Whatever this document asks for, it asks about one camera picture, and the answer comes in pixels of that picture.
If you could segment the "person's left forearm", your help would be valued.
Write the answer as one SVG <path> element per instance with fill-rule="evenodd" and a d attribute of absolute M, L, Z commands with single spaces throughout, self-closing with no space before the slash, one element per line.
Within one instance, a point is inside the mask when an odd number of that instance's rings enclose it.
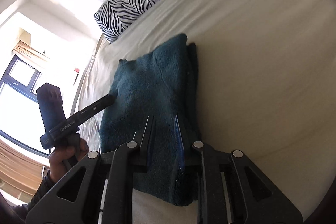
<path fill-rule="evenodd" d="M 22 206 L 13 206 L 12 209 L 20 219 L 25 220 L 29 211 L 52 189 L 54 185 L 55 183 L 51 180 L 50 171 L 48 171 L 31 201 Z"/>

